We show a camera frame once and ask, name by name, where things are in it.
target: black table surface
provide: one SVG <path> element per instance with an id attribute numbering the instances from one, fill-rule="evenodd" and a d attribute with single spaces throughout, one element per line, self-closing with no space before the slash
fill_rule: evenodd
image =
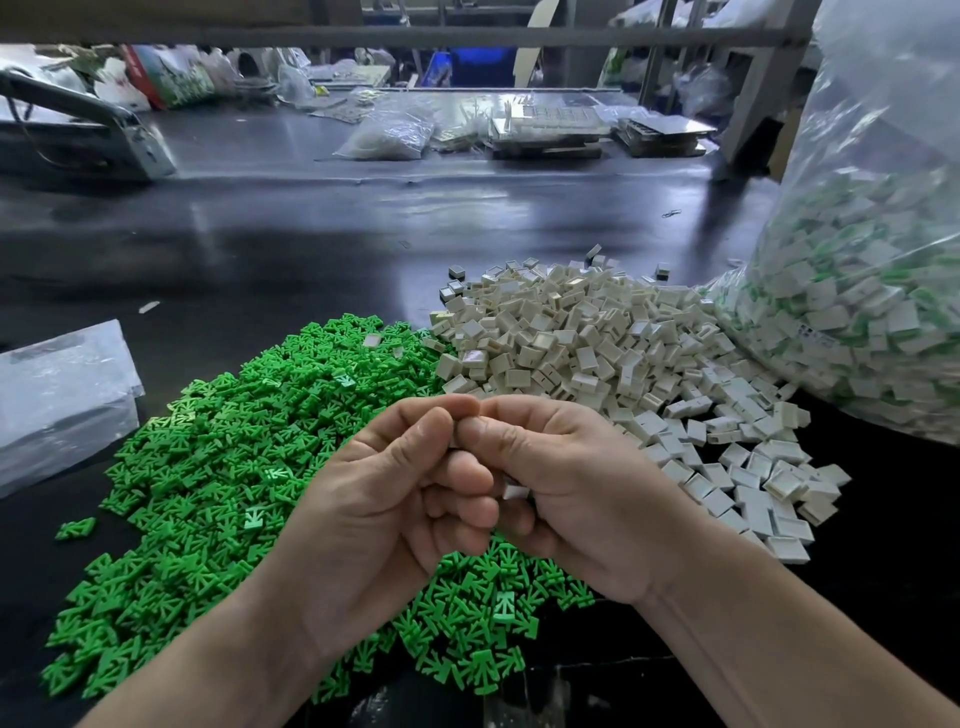
<path id="1" fill-rule="evenodd" d="M 705 282 L 731 258 L 749 257 L 778 196 L 765 180 L 711 182 L 709 158 L 436 165 L 427 175 L 416 165 L 363 169 L 335 180 L 218 173 L 99 196 L 4 184 L 0 348 L 119 319 L 146 387 L 142 422 L 192 379 L 236 371 L 311 321 L 351 312 L 426 324 L 452 264 L 479 273 L 530 255 L 566 262 L 600 243 L 633 274 L 665 262 L 671 282 Z M 138 314 L 150 301 L 160 305 Z M 804 449 L 853 482 L 796 573 L 956 699 L 956 451 L 799 402 L 813 414 Z M 56 656 L 43 643 L 83 566 L 136 542 L 132 526 L 96 511 L 109 462 L 110 450 L 0 500 L 5 728 L 70 725 L 87 707 L 76 695 L 45 697 L 37 673 Z M 91 538 L 53 540 L 62 522 L 89 515 L 100 521 Z M 719 724 L 665 646 L 621 605 L 547 614 L 525 653 L 530 668 L 507 685 L 508 700 L 542 705 L 559 675 L 569 684 L 568 725 L 660 716 Z M 349 699 L 302 711 L 292 724 L 482 723 L 479 698 L 417 675 L 396 651 L 355 686 Z"/>

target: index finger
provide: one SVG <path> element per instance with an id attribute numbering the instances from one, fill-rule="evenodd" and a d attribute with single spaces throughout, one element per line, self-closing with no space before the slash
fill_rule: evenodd
<path id="1" fill-rule="evenodd" d="M 566 435 L 599 418 L 582 404 L 532 395 L 503 395 L 480 402 L 480 414 L 532 432 Z"/>
<path id="2" fill-rule="evenodd" d="M 411 397 L 391 404 L 357 432 L 351 442 L 382 452 L 434 407 L 445 409 L 454 421 L 480 414 L 480 400 L 470 395 Z"/>

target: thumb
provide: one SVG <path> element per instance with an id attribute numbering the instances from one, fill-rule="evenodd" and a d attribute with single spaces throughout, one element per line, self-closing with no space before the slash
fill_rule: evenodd
<path id="1" fill-rule="evenodd" d="M 467 417 L 457 423 L 457 444 L 482 465 L 512 475 L 538 489 L 550 468 L 552 435 L 533 432 L 489 417 Z"/>
<path id="2" fill-rule="evenodd" d="M 434 407 L 382 452 L 368 458 L 376 469 L 374 502 L 383 510 L 398 505 L 446 454 L 453 418 Z"/>

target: hand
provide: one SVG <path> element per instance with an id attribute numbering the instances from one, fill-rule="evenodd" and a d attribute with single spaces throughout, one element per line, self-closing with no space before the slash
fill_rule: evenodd
<path id="1" fill-rule="evenodd" d="M 469 453 L 447 451 L 454 421 L 478 413 L 466 395 L 402 400 L 314 477 L 249 580 L 307 664 L 328 667 L 394 617 L 445 554 L 486 551 L 498 516 L 493 476 Z M 428 484 L 436 519 L 423 505 Z"/>
<path id="2" fill-rule="evenodd" d="M 518 548 L 554 559 L 601 594 L 635 606 L 676 567 L 674 545 L 709 521 L 631 441 L 580 404 L 510 395 L 481 402 L 457 441 L 530 488 L 500 506 Z"/>

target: pile of green plastic pieces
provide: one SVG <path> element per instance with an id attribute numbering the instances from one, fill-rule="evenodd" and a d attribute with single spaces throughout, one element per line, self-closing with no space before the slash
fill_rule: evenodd
<path id="1" fill-rule="evenodd" d="M 117 452 L 100 507 L 135 525 L 137 548 L 102 554 L 69 595 L 42 672 L 51 694 L 85 680 L 84 697 L 115 688 L 194 619 L 232 592 L 273 546 L 313 474 L 384 407 L 438 394 L 438 354 L 404 323 L 346 315 L 310 324 L 245 364 L 239 376 L 194 381 Z M 365 338 L 378 333 L 375 347 Z M 59 539 L 89 535 L 93 519 Z M 480 694 L 523 670 L 518 642 L 537 636 L 534 612 L 593 603 L 589 589 L 498 536 L 480 557 L 444 558 L 429 586 L 392 623 L 354 647 L 314 701 L 349 692 L 377 651 L 399 638 L 417 669 Z"/>

